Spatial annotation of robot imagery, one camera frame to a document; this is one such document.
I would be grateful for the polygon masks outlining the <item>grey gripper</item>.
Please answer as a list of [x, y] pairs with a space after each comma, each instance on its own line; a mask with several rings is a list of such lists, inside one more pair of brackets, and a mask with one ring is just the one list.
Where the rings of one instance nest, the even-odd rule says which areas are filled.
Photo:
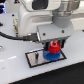
[[72, 24], [69, 24], [67, 28], [59, 28], [55, 24], [45, 24], [39, 25], [37, 27], [37, 36], [39, 43], [42, 43], [43, 50], [47, 51], [47, 44], [44, 42], [49, 42], [53, 40], [64, 39], [61, 42], [61, 48], [64, 48], [67, 37], [71, 36], [74, 32]]

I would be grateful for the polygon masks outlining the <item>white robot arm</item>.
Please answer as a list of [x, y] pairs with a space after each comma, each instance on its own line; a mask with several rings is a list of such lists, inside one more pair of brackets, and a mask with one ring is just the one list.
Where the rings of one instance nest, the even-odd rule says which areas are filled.
[[24, 41], [43, 43], [46, 51], [53, 51], [52, 41], [65, 40], [76, 30], [84, 30], [84, 1], [22, 0], [18, 33]]

